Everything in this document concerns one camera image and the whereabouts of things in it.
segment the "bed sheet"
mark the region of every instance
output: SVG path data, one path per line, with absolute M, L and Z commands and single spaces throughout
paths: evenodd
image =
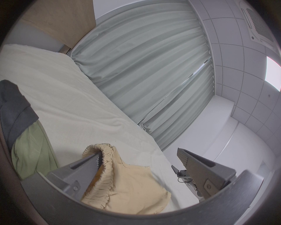
M 81 159 L 90 144 L 116 146 L 127 164 L 150 166 L 172 197 L 163 212 L 199 203 L 177 181 L 154 139 L 115 106 L 64 54 L 21 45 L 0 53 L 0 79 L 18 85 L 53 146 L 60 166 Z

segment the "wooden panel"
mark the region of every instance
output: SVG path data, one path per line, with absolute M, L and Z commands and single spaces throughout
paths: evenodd
M 21 20 L 70 48 L 96 26 L 93 0 L 37 0 Z

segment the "folded clothes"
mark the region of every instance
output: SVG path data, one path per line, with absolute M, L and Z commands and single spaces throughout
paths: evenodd
M 125 214 L 155 214 L 166 207 L 171 193 L 157 183 L 150 167 L 126 164 L 110 144 L 90 145 L 82 157 L 99 151 L 103 165 L 86 190 L 83 203 Z

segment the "green cloth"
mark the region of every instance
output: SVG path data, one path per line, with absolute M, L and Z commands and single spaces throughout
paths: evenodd
M 35 172 L 47 175 L 58 168 L 54 150 L 39 120 L 29 126 L 13 144 L 12 162 L 21 179 Z

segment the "curtain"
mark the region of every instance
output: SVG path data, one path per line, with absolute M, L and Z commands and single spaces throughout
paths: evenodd
M 115 11 L 69 56 L 162 149 L 214 94 L 203 29 L 187 1 L 148 0 Z

